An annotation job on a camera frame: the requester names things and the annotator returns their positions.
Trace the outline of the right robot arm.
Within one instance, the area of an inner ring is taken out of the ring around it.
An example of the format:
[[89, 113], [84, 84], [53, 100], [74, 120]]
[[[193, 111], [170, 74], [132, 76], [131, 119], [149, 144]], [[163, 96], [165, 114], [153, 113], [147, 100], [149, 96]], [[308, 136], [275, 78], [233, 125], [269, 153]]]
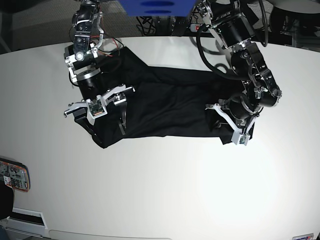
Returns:
[[120, 112], [117, 124], [124, 135], [127, 128], [127, 94], [135, 92], [135, 88], [125, 84], [110, 89], [104, 87], [101, 67], [107, 60], [121, 60], [113, 57], [111, 52], [100, 49], [106, 35], [101, 25], [104, 13], [100, 5], [99, 0], [82, 0], [79, 10], [72, 17], [75, 33], [73, 44], [65, 48], [64, 62], [69, 81], [79, 88], [82, 99], [70, 103], [63, 115], [73, 115], [74, 121], [102, 147], [104, 140], [95, 127], [95, 121], [108, 114], [109, 106], [115, 106]]

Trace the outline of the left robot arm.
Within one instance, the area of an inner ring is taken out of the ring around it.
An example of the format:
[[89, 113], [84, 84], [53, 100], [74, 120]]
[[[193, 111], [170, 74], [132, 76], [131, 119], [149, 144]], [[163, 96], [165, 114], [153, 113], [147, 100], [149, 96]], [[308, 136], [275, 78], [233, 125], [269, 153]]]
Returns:
[[[203, 19], [196, 32], [196, 45], [203, 63], [216, 75], [228, 80], [241, 81], [244, 89], [215, 104], [207, 104], [206, 110], [214, 110], [223, 123], [233, 130], [231, 142], [247, 145], [250, 131], [263, 108], [276, 106], [282, 97], [271, 70], [267, 67], [256, 43], [253, 25], [243, 3], [232, 0], [229, 4], [213, 0], [201, 0], [196, 6]], [[209, 63], [201, 44], [202, 32], [210, 32], [220, 46], [230, 55], [234, 74], [227, 74]]]

